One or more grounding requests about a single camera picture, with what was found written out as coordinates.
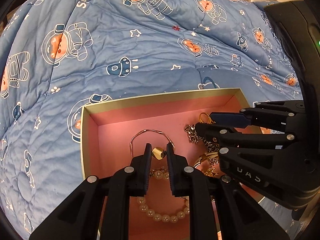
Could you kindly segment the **gold ring charm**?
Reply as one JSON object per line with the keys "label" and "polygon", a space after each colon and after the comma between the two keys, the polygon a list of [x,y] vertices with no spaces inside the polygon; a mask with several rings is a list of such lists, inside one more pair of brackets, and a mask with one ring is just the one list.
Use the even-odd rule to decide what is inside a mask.
{"label": "gold ring charm", "polygon": [[199,114],[199,122],[205,123],[205,124],[214,124],[215,123],[215,121],[206,112],[202,112]]}

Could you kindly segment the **brown strap wristwatch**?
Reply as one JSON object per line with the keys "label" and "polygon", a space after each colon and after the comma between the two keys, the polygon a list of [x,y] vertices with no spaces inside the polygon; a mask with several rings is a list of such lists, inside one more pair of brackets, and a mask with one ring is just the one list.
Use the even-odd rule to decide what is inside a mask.
{"label": "brown strap wristwatch", "polygon": [[205,163],[205,162],[207,162],[209,164],[209,167],[217,166],[219,164],[219,156],[218,156],[217,151],[207,152],[207,153],[204,153],[204,154],[200,155],[196,159],[193,167],[194,168],[198,168],[199,166],[202,165],[202,163]]}

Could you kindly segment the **gold square earring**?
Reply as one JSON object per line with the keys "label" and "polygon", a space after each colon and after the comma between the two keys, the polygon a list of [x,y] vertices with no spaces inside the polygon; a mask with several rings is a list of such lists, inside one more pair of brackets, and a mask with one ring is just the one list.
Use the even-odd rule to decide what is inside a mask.
{"label": "gold square earring", "polygon": [[155,147],[152,149],[152,156],[157,160],[162,160],[167,155],[166,150],[161,147]]}

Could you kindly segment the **thin rose gold bangle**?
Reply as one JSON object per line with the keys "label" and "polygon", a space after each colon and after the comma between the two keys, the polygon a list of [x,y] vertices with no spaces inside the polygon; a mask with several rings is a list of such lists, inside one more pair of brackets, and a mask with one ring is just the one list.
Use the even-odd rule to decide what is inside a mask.
{"label": "thin rose gold bangle", "polygon": [[161,147],[166,150],[168,143],[172,144],[172,147],[175,150],[174,142],[166,133],[156,129],[143,129],[135,134],[130,140],[129,147],[131,158],[135,157],[138,154],[138,151],[142,150],[146,144],[151,144],[151,150],[155,147]]}

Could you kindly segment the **pink lined jewelry box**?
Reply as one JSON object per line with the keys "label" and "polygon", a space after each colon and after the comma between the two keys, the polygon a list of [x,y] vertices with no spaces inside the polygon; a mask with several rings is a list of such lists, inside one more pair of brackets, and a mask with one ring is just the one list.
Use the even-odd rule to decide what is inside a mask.
{"label": "pink lined jewelry box", "polygon": [[[202,142],[190,143],[184,127],[199,122],[202,112],[238,113],[246,107],[249,104],[240,88],[171,92],[86,105],[80,128],[83,177],[105,178],[129,166],[130,140],[143,129],[166,133],[175,144],[175,153],[193,166],[206,149]],[[145,146],[136,156],[144,153]],[[161,215],[175,215],[185,207],[164,178],[150,179],[146,204]],[[177,223],[156,222],[139,210],[135,197],[130,198],[129,239],[189,239],[189,235],[188,215]]]}

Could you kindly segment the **small gold charm cluster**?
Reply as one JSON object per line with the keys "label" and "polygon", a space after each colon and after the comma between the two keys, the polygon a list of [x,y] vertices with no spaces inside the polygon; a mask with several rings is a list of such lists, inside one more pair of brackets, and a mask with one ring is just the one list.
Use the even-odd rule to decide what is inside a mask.
{"label": "small gold charm cluster", "polygon": [[208,177],[219,178],[220,169],[216,166],[210,166],[203,173],[205,176],[208,176]]}

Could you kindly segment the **blue astronaut print quilt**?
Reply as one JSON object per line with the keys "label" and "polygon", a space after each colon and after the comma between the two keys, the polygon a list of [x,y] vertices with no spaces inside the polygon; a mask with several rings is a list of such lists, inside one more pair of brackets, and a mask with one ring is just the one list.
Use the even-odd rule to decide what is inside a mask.
{"label": "blue astronaut print quilt", "polygon": [[240,88],[300,100],[264,12],[247,0],[27,0],[1,34],[1,207],[28,239],[81,182],[84,105]]}

